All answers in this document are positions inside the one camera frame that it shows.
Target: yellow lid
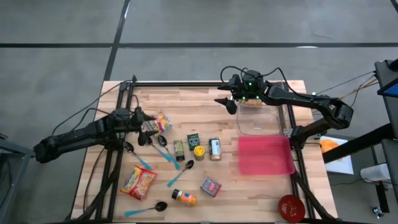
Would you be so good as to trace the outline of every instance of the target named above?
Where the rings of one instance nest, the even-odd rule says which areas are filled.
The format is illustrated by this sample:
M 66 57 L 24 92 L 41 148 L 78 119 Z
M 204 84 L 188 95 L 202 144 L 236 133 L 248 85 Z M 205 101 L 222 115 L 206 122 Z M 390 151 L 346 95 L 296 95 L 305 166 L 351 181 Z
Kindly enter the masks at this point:
M 203 148 L 202 146 L 197 146 L 195 147 L 195 149 L 193 150 L 193 153 L 196 156 L 202 156 L 205 154 L 205 148 Z

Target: plastic spoon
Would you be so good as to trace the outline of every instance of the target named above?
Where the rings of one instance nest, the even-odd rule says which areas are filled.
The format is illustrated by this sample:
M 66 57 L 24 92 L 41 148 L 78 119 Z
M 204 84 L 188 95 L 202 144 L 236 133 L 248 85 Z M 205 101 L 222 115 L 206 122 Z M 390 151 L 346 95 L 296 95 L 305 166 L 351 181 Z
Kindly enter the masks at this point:
M 167 187 L 171 187 L 171 186 L 174 184 L 174 182 L 182 175 L 182 173 L 183 173 L 184 171 L 186 171 L 187 169 L 191 169 L 192 167 L 193 167 L 193 160 L 190 160 L 190 161 L 188 161 L 188 162 L 185 164 L 184 170 L 182 170 L 181 173 L 180 173 L 179 175 L 177 175 L 176 177 L 174 177 L 174 179 L 172 179 L 172 180 L 167 184 Z
M 141 213 L 141 212 L 148 211 L 148 210 L 151 210 L 151 209 L 155 209 L 158 212 L 163 212 L 164 210 L 166 210 L 166 208 L 167 208 L 167 203 L 166 202 L 157 202 L 156 205 L 154 207 L 152 207 L 152 208 L 124 212 L 124 216 L 125 217 L 129 217 L 130 215 L 135 215 L 137 213 Z
M 166 155 L 164 152 L 162 152 L 160 149 L 158 149 L 158 148 L 154 145 L 154 142 L 152 141 L 151 138 L 148 138 L 147 144 L 150 144 L 151 146 L 153 146 L 165 159 L 167 159 L 167 161 L 170 162 L 170 161 L 172 160 L 168 155 Z
M 174 163 L 175 169 L 179 170 L 180 169 L 180 164 L 178 164 L 178 162 L 174 159 L 174 156 L 170 153 L 169 149 L 167 149 L 167 140 L 165 137 L 163 136 L 159 136 L 157 137 L 157 142 L 166 148 L 167 150 L 167 154 L 170 156 L 170 158 L 172 159 L 172 162 Z
M 133 153 L 137 159 L 142 163 L 142 165 L 144 165 L 144 168 L 147 170 L 152 170 L 152 167 L 150 165 L 148 165 L 144 160 L 142 160 L 135 152 L 134 152 L 134 146 L 132 146 L 131 143 L 129 142 L 125 142 L 124 147 L 127 149 L 127 152 L 131 152 Z

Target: wooden table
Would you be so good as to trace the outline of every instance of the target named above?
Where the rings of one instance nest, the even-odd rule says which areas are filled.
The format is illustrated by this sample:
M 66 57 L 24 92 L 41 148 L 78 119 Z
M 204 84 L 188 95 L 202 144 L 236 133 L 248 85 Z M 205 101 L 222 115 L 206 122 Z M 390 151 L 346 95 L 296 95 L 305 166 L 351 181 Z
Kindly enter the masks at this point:
M 119 82 L 105 82 L 102 92 L 110 89 Z M 289 81 L 292 88 L 305 93 L 303 81 Z M 118 192 L 114 209 L 114 222 L 277 222 L 283 221 L 277 211 L 279 199 L 292 193 L 290 178 L 283 176 L 246 175 L 239 173 L 238 169 L 238 125 L 243 132 L 261 132 L 263 134 L 280 134 L 279 120 L 275 113 L 276 108 L 263 106 L 257 112 L 249 110 L 239 115 L 230 115 L 225 107 L 215 103 L 215 98 L 230 96 L 227 91 L 217 90 L 215 87 L 142 87 L 134 88 L 134 94 L 139 98 L 143 110 L 151 114 L 163 110 L 173 124 L 173 128 L 164 136 L 169 142 L 169 149 L 173 149 L 174 140 L 182 140 L 185 150 L 185 161 L 194 159 L 188 149 L 187 134 L 198 133 L 200 142 L 208 149 L 208 139 L 218 136 L 221 142 L 223 159 L 218 162 L 209 160 L 206 154 L 203 161 L 195 161 L 195 165 L 188 170 L 171 187 L 167 183 L 178 173 L 174 165 L 167 162 L 151 146 L 138 146 L 137 134 L 128 134 L 127 140 L 133 143 L 135 151 L 152 166 L 158 173 L 153 181 L 145 200 L 139 202 L 128 194 Z M 98 108 L 111 112 L 116 106 L 118 95 L 117 88 L 104 95 L 99 101 Z M 293 107 L 297 125 L 306 125 L 313 121 L 310 109 Z M 287 123 L 289 118 L 284 110 Z M 97 113 L 96 119 L 104 116 Z M 83 196 L 90 176 L 93 164 L 102 150 L 101 146 L 90 147 L 87 150 L 80 183 L 73 205 L 72 218 L 82 213 Z M 88 204 L 100 189 L 101 177 L 105 161 L 105 154 L 99 160 L 93 180 L 91 181 Z M 312 192 L 330 214 L 337 217 L 336 208 L 331 194 L 328 177 L 323 163 L 322 154 L 316 144 L 307 144 L 303 149 L 303 157 L 307 169 L 308 181 Z M 120 189 L 134 165 L 140 162 L 130 153 L 123 155 L 122 169 L 120 173 Z M 223 186 L 217 197 L 213 198 L 199 186 L 206 176 L 217 180 Z M 184 204 L 171 198 L 173 189 L 184 190 L 198 197 L 196 207 L 186 207 Z M 154 206 L 156 202 L 163 200 L 168 203 L 164 212 L 150 210 L 145 213 L 124 217 L 128 210 L 138 210 Z M 104 204 L 104 212 L 108 211 L 108 205 Z

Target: green box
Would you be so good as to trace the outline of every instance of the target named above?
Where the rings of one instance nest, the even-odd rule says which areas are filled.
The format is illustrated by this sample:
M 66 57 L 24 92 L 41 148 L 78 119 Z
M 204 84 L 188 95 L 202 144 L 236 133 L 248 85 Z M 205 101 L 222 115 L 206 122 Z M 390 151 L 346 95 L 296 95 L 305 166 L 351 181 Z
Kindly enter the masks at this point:
M 189 134 L 187 137 L 190 151 L 193 151 L 195 147 L 200 145 L 199 134 Z

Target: concrete floor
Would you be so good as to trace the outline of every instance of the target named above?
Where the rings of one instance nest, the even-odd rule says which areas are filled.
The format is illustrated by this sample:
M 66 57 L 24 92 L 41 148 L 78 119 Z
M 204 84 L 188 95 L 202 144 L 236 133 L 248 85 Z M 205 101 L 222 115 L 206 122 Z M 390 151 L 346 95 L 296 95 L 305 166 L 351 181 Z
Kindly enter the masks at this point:
M 113 42 L 124 0 L 3 0 L 0 43 Z M 135 0 L 121 42 L 396 42 L 398 13 L 389 0 Z M 281 67 L 288 79 L 305 80 L 307 91 L 321 91 L 374 70 L 377 60 L 394 59 L 395 48 L 323 49 L 119 49 L 111 80 L 217 80 L 226 65 L 268 72 Z M 0 49 L 0 133 L 32 147 L 100 92 L 110 49 Z M 270 79 L 279 80 L 278 74 Z M 341 96 L 367 77 L 327 92 Z M 388 122 L 377 85 L 361 91 L 348 129 L 333 134 L 359 136 Z M 352 102 L 353 97 L 345 99 Z M 92 121 L 87 116 L 85 123 Z M 77 119 L 59 131 L 70 129 Z M 29 164 L 11 223 L 60 222 L 69 213 L 84 150 L 48 164 Z M 369 151 L 353 156 L 356 175 L 330 174 L 331 184 L 351 182 L 371 166 Z M 370 184 L 332 187 L 339 217 L 377 220 Z

